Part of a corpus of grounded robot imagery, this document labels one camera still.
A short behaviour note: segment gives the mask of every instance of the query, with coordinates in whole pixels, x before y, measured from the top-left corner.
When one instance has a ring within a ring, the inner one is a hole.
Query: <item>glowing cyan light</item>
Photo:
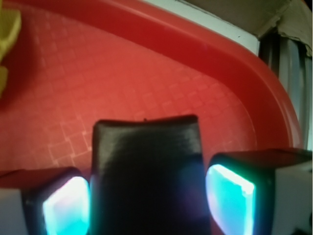
[[[48,235],[86,235],[90,190],[82,177],[73,177],[43,203]]]
[[[209,168],[205,180],[210,211],[221,230],[226,235],[251,235],[254,184],[220,164]]]

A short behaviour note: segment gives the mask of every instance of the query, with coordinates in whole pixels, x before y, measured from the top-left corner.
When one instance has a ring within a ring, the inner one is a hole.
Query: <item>red container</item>
[[[89,168],[99,119],[196,114],[204,163],[219,151],[301,147],[292,104],[255,55],[136,0],[14,0],[4,59],[0,170]]]

